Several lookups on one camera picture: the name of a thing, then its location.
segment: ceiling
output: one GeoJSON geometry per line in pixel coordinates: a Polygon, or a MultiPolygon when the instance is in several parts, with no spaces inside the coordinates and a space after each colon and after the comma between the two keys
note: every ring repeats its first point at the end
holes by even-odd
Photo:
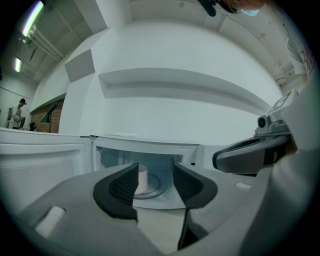
{"type": "MultiPolygon", "coordinates": [[[[30,44],[22,43],[20,50],[17,50],[18,39],[22,35],[21,31],[31,9],[32,7],[17,22],[16,29],[12,32],[5,49],[6,57],[4,59],[13,68],[13,60],[17,56],[22,61],[20,73],[39,82],[58,61],[47,55],[33,42],[30,44]]],[[[84,39],[93,34],[73,0],[46,0],[46,4],[37,16],[34,25],[64,55],[74,50],[84,39]],[[58,12],[77,37],[70,31],[58,12]]]]}
{"type": "MultiPolygon", "coordinates": [[[[197,0],[130,0],[130,7],[133,20],[185,21],[221,33],[254,55],[280,86],[293,77],[293,65],[286,51],[283,25],[277,22],[273,12],[268,8],[260,10],[257,16],[252,17],[243,13],[227,13],[217,6],[216,16],[210,17],[197,0]]],[[[13,59],[18,56],[22,60],[21,73],[39,82],[58,61],[32,42],[22,43],[17,53],[17,42],[29,13],[30,10],[17,22],[16,31],[12,33],[7,44],[6,57],[2,58],[1,65],[6,62],[12,68],[13,59]]],[[[47,0],[35,24],[64,55],[93,34],[74,0],[47,0]],[[76,36],[59,16],[59,12],[76,36]]]]}

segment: white cup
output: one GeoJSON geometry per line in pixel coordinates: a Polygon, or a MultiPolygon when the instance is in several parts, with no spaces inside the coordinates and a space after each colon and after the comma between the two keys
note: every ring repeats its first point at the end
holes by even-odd
{"type": "Polygon", "coordinates": [[[144,192],[146,192],[148,188],[148,169],[146,166],[139,164],[139,185],[136,188],[135,195],[140,195],[144,192]]]}

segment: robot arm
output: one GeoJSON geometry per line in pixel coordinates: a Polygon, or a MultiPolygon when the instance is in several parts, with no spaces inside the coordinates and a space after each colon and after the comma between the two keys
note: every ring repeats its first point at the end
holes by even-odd
{"type": "Polygon", "coordinates": [[[265,115],[260,116],[252,138],[216,152],[212,157],[214,168],[225,173],[256,174],[283,157],[291,132],[282,119],[282,113],[297,95],[297,91],[293,89],[279,99],[265,115]]]}

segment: wooden wall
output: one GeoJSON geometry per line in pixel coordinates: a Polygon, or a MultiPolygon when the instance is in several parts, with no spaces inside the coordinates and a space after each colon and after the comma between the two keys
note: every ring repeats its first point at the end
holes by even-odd
{"type": "Polygon", "coordinates": [[[60,99],[56,101],[57,107],[54,109],[54,111],[51,114],[51,128],[49,124],[40,124],[40,120],[45,116],[45,114],[51,108],[53,103],[50,103],[34,111],[31,114],[31,123],[35,122],[37,132],[49,133],[49,128],[50,128],[51,133],[54,133],[54,134],[59,133],[60,116],[61,116],[62,107],[64,105],[64,101],[65,99],[60,99]]]}

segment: cabinet door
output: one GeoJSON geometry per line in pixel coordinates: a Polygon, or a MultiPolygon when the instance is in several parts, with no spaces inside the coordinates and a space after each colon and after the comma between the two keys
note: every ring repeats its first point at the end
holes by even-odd
{"type": "Polygon", "coordinates": [[[71,177],[92,172],[91,138],[0,129],[1,199],[18,214],[71,177]]]}

